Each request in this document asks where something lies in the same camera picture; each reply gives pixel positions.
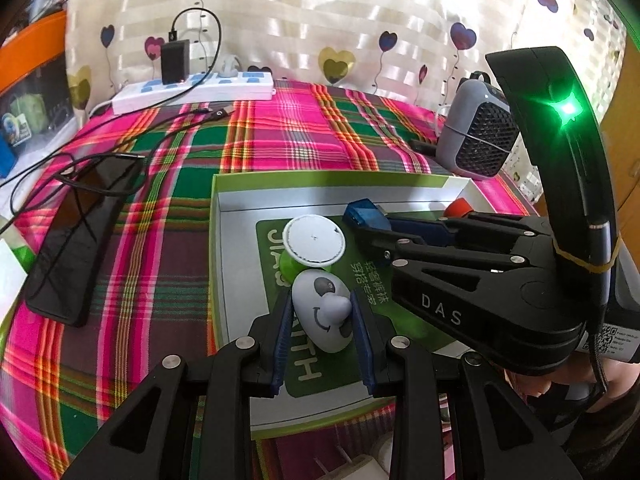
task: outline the plaid bedsheet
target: plaid bedsheet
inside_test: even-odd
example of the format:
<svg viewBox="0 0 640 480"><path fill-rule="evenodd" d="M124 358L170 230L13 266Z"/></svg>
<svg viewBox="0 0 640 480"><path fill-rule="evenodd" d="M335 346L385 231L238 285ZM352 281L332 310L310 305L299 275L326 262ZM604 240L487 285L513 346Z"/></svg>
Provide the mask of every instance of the plaid bedsheet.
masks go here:
<svg viewBox="0 0 640 480"><path fill-rule="evenodd" d="M32 314L23 304L18 307L0 368L0 421L41 478L60 478L88 439L165 355L192 360L215 352L207 301L214 174L446 173L407 146L410 139L433 139L432 112L326 86L284 81L276 86L273 100L237 102L229 120L191 128L158 151L151 177L118 218L84 328L66 327ZM165 107L121 118L78 140L73 149L101 152L179 110L194 108ZM145 152L165 132L190 122L192 116L157 129L132 150ZM62 164L65 161L53 163L43 178ZM480 188L498 211L532 212L519 202L513 184L500 176ZM17 222L36 250L59 202ZM339 424L335 431L342 435L342 446L350 452L364 449L364 443L391 428L392 413L392 407L385 408ZM273 440L257 443L256 478L287 480L276 448Z"/></svg>

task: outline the white egg toy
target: white egg toy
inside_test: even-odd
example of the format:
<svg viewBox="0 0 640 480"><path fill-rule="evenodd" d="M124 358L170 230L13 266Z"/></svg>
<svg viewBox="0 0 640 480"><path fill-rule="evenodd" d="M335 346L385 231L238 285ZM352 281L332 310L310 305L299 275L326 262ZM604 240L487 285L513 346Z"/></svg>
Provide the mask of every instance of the white egg toy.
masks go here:
<svg viewBox="0 0 640 480"><path fill-rule="evenodd" d="M309 339L325 352L339 352L353 339L349 295L340 278L320 269L304 270L293 282L296 317Z"/></svg>

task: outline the qr code label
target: qr code label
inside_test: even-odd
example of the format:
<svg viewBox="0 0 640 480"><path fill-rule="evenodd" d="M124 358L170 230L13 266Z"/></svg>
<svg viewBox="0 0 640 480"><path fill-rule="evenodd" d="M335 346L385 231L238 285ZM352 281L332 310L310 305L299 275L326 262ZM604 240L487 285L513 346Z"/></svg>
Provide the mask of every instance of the qr code label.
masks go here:
<svg viewBox="0 0 640 480"><path fill-rule="evenodd" d="M588 336L585 332L578 345L578 351L589 351ZM638 362L637 359L634 359L634 356L640 346L640 331L605 323L598 334L597 345L598 354L602 357L609 357L626 363L631 360Z"/></svg>
<svg viewBox="0 0 640 480"><path fill-rule="evenodd" d="M596 349L598 354L606 354L609 350L609 347L613 343L613 338L618 333L618 327L613 325L605 325L602 327L601 332L598 334ZM586 352L589 351L589 342L585 342L582 345L582 349Z"/></svg>

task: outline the curtain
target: curtain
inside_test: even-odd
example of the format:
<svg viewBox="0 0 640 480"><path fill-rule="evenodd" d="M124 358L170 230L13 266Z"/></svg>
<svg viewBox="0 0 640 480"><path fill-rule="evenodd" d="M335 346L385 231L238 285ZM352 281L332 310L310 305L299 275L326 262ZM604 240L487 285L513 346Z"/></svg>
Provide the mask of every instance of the curtain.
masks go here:
<svg viewBox="0 0 640 480"><path fill-rule="evenodd" d="M160 76L160 44L191 6L220 17L221 54L238 56L243 69L431 110L451 102L460 78L490 73L485 54L558 45L602 120L626 37L606 0L69 0L68 79L81 121L127 83ZM191 41L190 72L205 70L218 45L212 17L193 11L176 28ZM530 173L526 152L518 160Z"/></svg>

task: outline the gray fan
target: gray fan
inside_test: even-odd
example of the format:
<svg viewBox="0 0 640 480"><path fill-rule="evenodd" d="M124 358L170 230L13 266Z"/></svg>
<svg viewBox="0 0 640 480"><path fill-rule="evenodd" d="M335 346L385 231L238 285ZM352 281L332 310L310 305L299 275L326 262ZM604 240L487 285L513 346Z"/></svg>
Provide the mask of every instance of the gray fan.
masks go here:
<svg viewBox="0 0 640 480"><path fill-rule="evenodd" d="M414 150L435 156L443 168L460 176L479 180L495 176L520 130L504 94L490 81L485 72L463 78L437 146L412 142Z"/></svg>

